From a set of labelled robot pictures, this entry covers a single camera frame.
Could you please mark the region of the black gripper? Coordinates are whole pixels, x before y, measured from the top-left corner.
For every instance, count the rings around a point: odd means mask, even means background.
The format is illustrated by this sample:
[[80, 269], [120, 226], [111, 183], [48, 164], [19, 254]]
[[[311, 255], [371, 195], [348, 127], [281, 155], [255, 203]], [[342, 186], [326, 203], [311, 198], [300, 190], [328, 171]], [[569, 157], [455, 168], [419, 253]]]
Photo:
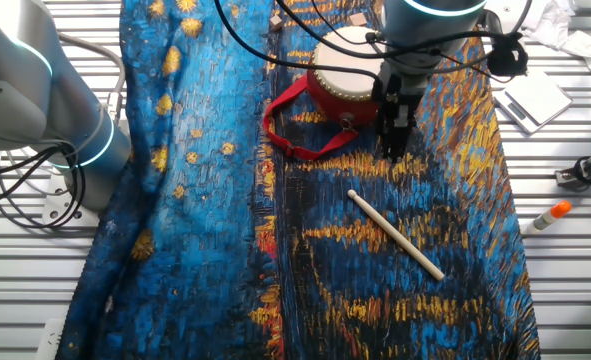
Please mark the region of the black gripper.
[[373, 88], [373, 100], [383, 102], [379, 107], [379, 130], [386, 131], [382, 135], [382, 157], [398, 161], [412, 134], [412, 101], [420, 101], [425, 94], [425, 75], [403, 73], [391, 64], [382, 64], [378, 79], [380, 85]]

